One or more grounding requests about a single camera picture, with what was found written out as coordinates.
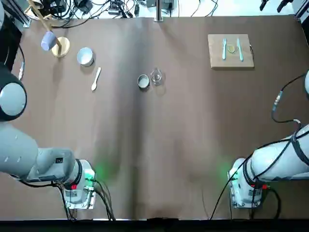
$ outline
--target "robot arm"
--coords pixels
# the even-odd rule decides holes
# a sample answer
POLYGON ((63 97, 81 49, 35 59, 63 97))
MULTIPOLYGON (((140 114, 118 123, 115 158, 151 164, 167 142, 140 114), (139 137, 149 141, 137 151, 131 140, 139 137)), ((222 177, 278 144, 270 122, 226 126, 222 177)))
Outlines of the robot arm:
MULTIPOLYGON (((305 90, 309 94, 309 71, 305 90)), ((248 160, 235 161, 227 174, 228 178, 234 175, 229 185, 235 208, 259 206, 263 182, 309 179, 309 125, 298 131, 298 139, 291 140, 291 137, 255 150, 248 160)))
MULTIPOLYGON (((260 11, 262 11, 269 0, 262 0, 260 11)), ((279 13, 283 7, 285 7, 289 2, 293 2, 293 0, 282 0, 277 8, 277 12, 279 13)))
POLYGON ((64 186, 70 209, 93 208, 95 172, 86 160, 63 148, 39 148, 34 139, 7 121, 22 115, 27 105, 23 84, 0 63, 0 172, 19 181, 53 181, 64 186))

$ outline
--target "clear glass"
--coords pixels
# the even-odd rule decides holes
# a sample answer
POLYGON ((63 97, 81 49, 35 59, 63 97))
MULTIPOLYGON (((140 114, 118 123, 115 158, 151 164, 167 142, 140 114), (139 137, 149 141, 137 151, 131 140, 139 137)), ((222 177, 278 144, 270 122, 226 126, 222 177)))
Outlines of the clear glass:
POLYGON ((160 86, 164 83, 164 74, 158 68, 151 71, 150 78, 155 86, 160 86))

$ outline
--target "spoon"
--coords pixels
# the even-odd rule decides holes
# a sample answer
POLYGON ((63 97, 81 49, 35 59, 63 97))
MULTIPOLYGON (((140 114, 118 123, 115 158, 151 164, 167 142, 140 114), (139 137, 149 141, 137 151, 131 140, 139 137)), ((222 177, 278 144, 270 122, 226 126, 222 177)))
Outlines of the spoon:
POLYGON ((94 91, 97 88, 97 81, 98 81, 98 76, 100 76, 100 72, 101 72, 101 67, 98 68, 97 70, 97 75, 95 78, 95 81, 93 82, 92 86, 91 86, 91 90, 94 91))

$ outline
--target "brown tabletop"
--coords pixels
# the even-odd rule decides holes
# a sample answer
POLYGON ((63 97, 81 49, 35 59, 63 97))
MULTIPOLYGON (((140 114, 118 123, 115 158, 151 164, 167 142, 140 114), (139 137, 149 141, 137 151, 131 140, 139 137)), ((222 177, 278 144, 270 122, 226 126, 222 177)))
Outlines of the brown tabletop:
MULTIPOLYGON (((61 59, 41 49, 40 23, 23 34, 28 106, 13 124, 39 146, 69 147, 101 168, 117 218, 207 218, 235 159, 294 129, 270 117, 280 88, 308 69, 306 39, 292 15, 90 20, 55 33, 71 42, 61 59), (248 34, 255 68, 210 69, 207 36, 213 33, 248 34), (85 46, 96 54, 89 68, 76 60, 85 46), (98 67, 98 88, 91 92, 98 67), (165 91, 141 92, 138 76, 154 67, 166 74, 165 91)), ((20 53, 14 74, 19 67, 20 53)), ((285 91, 277 116, 309 122, 303 81, 285 91)), ((0 179, 1 219, 65 217, 56 189, 28 188, 5 174, 0 179)), ((271 185, 282 199, 281 218, 309 217, 308 182, 271 185)), ((256 217, 275 211, 270 194, 256 217)), ((99 200, 95 210, 78 215, 106 218, 99 200)), ((215 218, 229 217, 226 191, 215 218)), ((233 217, 248 218, 248 210, 233 210, 233 217)))

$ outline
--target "wooden cutting board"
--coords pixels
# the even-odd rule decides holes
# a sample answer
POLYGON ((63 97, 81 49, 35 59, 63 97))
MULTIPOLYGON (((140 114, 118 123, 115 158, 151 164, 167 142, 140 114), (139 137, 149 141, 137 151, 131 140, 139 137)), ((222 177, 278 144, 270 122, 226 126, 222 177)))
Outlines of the wooden cutting board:
POLYGON ((254 68, 249 36, 247 34, 209 34, 208 45, 212 69, 254 68), (224 38, 227 39, 225 60, 222 58, 224 38), (239 58, 237 38, 240 40, 243 61, 239 58))

